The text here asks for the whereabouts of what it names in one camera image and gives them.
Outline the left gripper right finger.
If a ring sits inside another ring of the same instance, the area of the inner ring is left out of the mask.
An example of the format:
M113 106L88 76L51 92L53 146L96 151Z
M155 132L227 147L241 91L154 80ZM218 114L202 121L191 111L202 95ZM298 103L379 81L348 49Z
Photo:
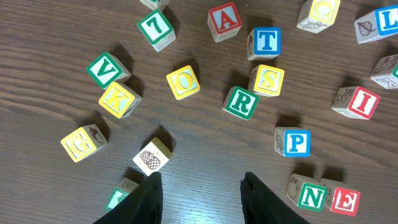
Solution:
M252 172L241 180L245 224L309 224Z

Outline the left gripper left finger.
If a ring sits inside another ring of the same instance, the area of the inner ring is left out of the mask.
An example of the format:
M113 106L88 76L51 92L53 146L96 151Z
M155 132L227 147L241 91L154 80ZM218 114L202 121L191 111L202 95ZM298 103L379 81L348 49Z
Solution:
M163 189L160 172L153 172L122 202L94 224L160 224Z

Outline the green N block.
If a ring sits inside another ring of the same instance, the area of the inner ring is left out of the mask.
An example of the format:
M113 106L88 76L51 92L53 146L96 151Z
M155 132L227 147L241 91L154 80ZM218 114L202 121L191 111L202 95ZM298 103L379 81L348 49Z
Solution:
M321 212L325 203L326 193L326 187L311 177L299 174L290 176L287 196L299 208Z

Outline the red E block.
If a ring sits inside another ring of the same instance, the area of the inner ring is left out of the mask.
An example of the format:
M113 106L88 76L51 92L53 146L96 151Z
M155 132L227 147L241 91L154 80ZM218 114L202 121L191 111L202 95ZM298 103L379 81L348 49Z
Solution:
M335 213L349 216L356 215L361 192L336 180L321 178L320 183L326 187L325 208Z

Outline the green R block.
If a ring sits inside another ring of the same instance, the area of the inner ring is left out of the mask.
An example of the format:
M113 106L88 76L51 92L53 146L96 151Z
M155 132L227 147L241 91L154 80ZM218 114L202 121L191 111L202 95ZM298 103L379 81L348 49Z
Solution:
M222 110L244 120L250 120L259 97L240 86L234 86L222 105Z

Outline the red I block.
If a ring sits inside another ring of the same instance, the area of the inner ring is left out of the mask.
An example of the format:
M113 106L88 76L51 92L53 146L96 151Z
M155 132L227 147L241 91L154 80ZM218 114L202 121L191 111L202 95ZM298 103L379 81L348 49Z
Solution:
M371 119L380 98L361 86L343 87L338 90L331 109L348 118Z

